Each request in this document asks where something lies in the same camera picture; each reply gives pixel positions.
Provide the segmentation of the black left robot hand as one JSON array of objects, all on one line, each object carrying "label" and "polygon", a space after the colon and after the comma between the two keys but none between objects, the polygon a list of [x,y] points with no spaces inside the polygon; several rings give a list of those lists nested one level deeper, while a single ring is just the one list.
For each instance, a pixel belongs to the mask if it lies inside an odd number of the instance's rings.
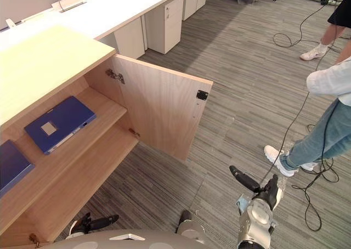
[{"label": "black left robot hand", "polygon": [[90,217],[90,212],[88,212],[79,220],[74,221],[74,223],[70,228],[69,235],[67,238],[69,239],[78,234],[80,235],[88,234],[90,231],[99,230],[104,227],[108,227],[109,225],[112,225],[114,222],[116,222],[118,219],[119,219],[119,215],[114,214],[111,216],[92,220]]}]

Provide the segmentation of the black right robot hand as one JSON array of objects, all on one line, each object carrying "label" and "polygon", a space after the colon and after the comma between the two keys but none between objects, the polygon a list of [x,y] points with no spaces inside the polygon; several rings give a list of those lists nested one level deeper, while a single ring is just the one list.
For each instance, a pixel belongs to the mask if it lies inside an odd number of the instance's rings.
[{"label": "black right robot hand", "polygon": [[269,205],[273,211],[275,206],[278,204],[278,180],[279,177],[273,174],[272,178],[266,183],[264,187],[261,187],[258,182],[252,179],[250,176],[244,174],[242,171],[237,169],[234,165],[229,166],[230,172],[234,178],[243,185],[246,189],[256,194],[253,199],[262,199]]}]

